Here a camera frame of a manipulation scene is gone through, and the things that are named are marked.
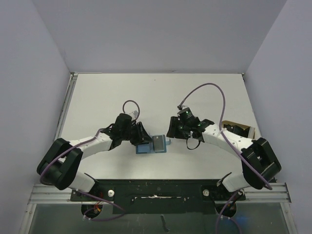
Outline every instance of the gray wall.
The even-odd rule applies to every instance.
[[[0,1],[0,233],[20,228],[69,71],[30,0]]]
[[[246,73],[262,135],[273,146],[300,234],[312,214],[312,1],[288,0]]]
[[[33,0],[70,71],[242,73],[286,0]]]

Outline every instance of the bolt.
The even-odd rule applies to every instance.
[[[203,191],[203,194],[204,194],[204,196],[209,196],[209,190],[208,190],[208,189],[205,189],[205,190]]]
[[[109,190],[108,193],[107,193],[107,195],[108,195],[109,197],[113,197],[113,196],[115,195],[114,190]]]

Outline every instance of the black strap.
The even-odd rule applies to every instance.
[[[200,141],[198,141],[198,144],[197,144],[197,146],[196,146],[195,148],[191,149],[191,148],[188,146],[188,144],[187,144],[187,141],[188,141],[188,140],[189,140],[189,138],[186,139],[186,148],[188,148],[188,150],[194,150],[194,149],[197,149],[197,148],[199,147]]]

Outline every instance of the white backdrop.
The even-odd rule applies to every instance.
[[[141,108],[139,120],[152,135],[166,134],[177,105],[196,86],[214,82],[226,96],[224,119],[256,127],[242,76],[209,74],[80,74],[61,136],[67,140],[94,135],[115,122],[124,101],[133,99]],[[185,102],[195,116],[218,122],[222,96],[213,86],[202,87]],[[135,109],[134,104],[126,111]],[[173,139],[165,154],[136,155],[129,142],[88,157],[80,170],[95,178],[192,179],[222,178],[241,172],[241,162],[216,146],[201,144],[189,151],[185,141]]]

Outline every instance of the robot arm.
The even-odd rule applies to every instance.
[[[179,111],[177,115],[178,117],[171,117],[167,137],[179,139],[192,137],[200,142],[216,145],[237,156],[224,139],[217,124],[207,119],[200,121],[198,117],[193,116],[188,107]],[[229,132],[227,129],[222,129],[222,132],[232,146],[241,152],[241,156],[267,181],[273,179],[281,170],[281,165],[266,139],[245,138]],[[265,185],[244,162],[242,162],[242,173],[229,173],[220,180],[219,184],[222,184],[229,192],[250,186],[262,189]]]
[[[129,140],[133,145],[152,142],[141,122],[136,123],[131,115],[120,114],[114,124],[100,129],[96,136],[72,141],[55,140],[37,167],[37,173],[41,175],[48,167],[41,177],[50,185],[60,190],[71,188],[88,193],[96,189],[96,181],[78,171],[80,161],[98,152],[112,150],[123,140]],[[64,160],[51,164],[62,153],[65,153]]]

